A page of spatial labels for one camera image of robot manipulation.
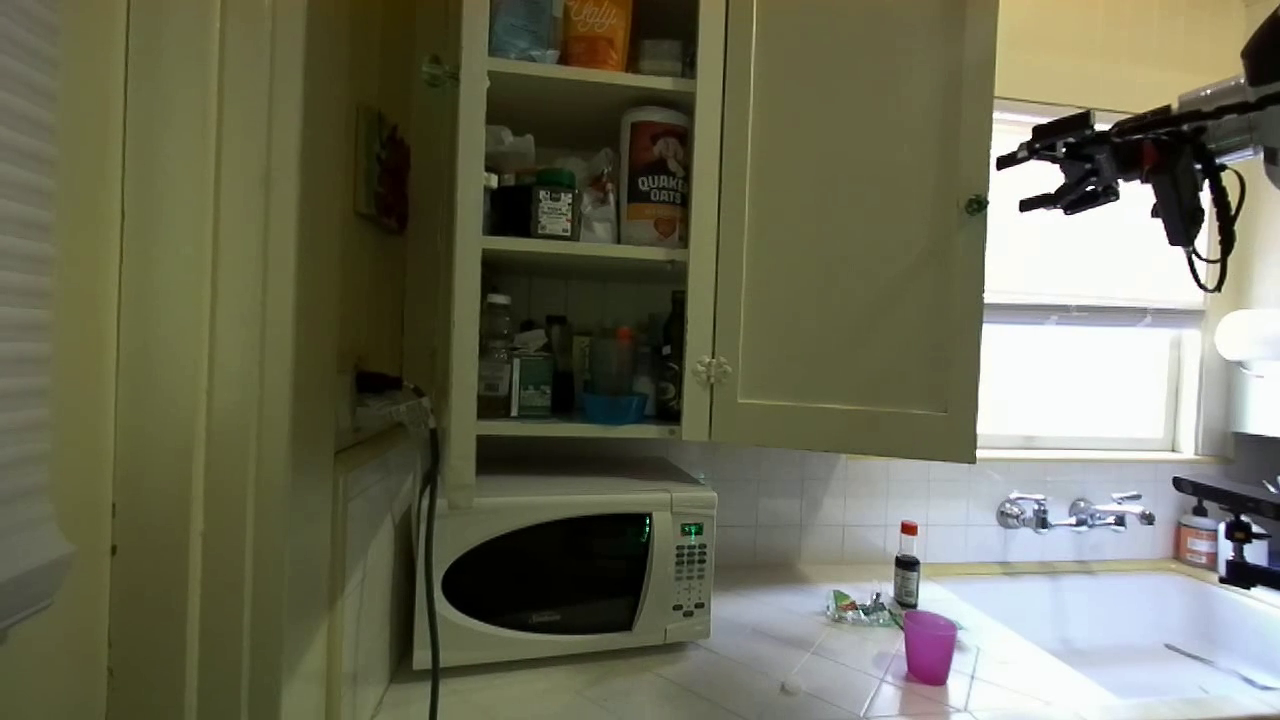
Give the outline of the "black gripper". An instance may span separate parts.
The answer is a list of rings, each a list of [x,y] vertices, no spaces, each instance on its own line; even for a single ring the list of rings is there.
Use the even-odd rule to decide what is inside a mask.
[[[1054,160],[1070,201],[1116,201],[1123,178],[1148,182],[1160,201],[1195,201],[1195,134],[1169,106],[1100,126],[1088,111],[1054,121]]]

